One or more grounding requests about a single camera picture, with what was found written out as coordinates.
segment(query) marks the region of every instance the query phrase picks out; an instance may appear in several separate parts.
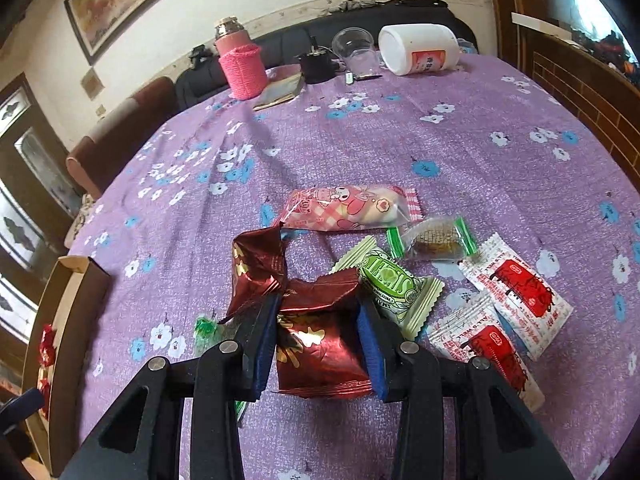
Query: white red sauce packet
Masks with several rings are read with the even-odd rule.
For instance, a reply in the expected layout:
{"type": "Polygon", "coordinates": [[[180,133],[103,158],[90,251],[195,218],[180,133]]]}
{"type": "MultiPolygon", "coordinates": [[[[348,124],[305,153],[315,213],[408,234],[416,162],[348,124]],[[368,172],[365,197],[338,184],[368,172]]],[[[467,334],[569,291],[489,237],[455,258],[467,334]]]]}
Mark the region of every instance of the white red sauce packet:
{"type": "Polygon", "coordinates": [[[478,290],[489,292],[495,309],[522,339],[533,360],[551,344],[574,309],[498,234],[458,265],[478,290]]]}
{"type": "Polygon", "coordinates": [[[545,396],[500,326],[488,292],[481,292],[465,308],[430,326],[427,336],[445,357],[455,361],[467,362],[474,356],[488,358],[532,412],[545,402],[545,396]]]}

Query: purple floral tablecloth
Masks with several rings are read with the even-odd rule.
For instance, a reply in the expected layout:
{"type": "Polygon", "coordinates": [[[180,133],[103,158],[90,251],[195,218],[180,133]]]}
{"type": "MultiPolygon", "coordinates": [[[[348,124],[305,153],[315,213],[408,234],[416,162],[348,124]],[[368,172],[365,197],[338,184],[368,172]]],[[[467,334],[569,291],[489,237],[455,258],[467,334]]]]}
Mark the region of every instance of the purple floral tablecloth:
{"type": "MultiPolygon", "coordinates": [[[[154,134],[71,250],[113,277],[87,355],[81,437],[150,357],[192,357],[198,314],[226,311],[232,239],[270,224],[291,189],[397,184],[417,188],[427,215],[464,215],[479,240],[500,233],[575,307],[527,365],[546,395],[538,420],[578,480],[597,478],[640,413],[638,193],[533,81],[492,57],[463,56],[462,67],[352,86],[337,77],[259,113],[219,95],[154,134]]],[[[363,236],[299,234],[290,277],[327,273],[363,236]]],[[[429,322],[476,294],[455,266],[409,268],[446,282],[429,322]]],[[[390,477],[399,406],[276,389],[273,368],[242,420],[246,478],[390,477]]],[[[184,418],[188,479],[189,405],[184,418]]]]}

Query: pink candy wrapper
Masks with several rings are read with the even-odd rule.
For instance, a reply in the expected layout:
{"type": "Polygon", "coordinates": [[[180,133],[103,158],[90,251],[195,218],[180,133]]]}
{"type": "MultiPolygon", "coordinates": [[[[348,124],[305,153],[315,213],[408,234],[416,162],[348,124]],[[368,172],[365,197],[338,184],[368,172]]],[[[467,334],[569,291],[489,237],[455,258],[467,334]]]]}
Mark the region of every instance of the pink candy wrapper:
{"type": "Polygon", "coordinates": [[[276,222],[290,229],[359,231],[420,220],[415,189],[338,186],[294,190],[276,222]]]}
{"type": "Polygon", "coordinates": [[[439,320],[428,329],[427,336],[444,356],[455,361],[467,362],[474,356],[489,359],[532,412],[545,402],[545,396],[502,330],[488,292],[481,292],[469,305],[439,320]]]}
{"type": "Polygon", "coordinates": [[[496,310],[522,339],[533,360],[551,344],[574,309],[498,234],[459,266],[478,290],[489,291],[496,310]]]}

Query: pink thermos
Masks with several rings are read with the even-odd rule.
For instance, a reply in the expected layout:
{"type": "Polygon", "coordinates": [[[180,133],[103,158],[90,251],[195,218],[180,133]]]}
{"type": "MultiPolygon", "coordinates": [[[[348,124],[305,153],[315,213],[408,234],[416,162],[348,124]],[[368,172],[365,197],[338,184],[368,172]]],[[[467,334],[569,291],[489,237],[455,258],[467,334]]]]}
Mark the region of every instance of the pink thermos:
{"type": "Polygon", "coordinates": [[[237,18],[216,23],[216,48],[234,97],[244,101],[260,95],[269,83],[260,47],[251,41],[237,18]]]}

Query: white plastic jar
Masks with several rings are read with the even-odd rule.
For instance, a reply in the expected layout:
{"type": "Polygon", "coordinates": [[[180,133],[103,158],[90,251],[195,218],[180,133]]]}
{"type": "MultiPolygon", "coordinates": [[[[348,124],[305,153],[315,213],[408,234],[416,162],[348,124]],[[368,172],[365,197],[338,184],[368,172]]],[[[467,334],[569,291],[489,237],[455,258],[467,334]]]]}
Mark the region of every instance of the white plastic jar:
{"type": "Polygon", "coordinates": [[[456,35],[435,23],[385,25],[378,46],[386,66],[396,75],[448,70],[460,60],[456,35]]]}

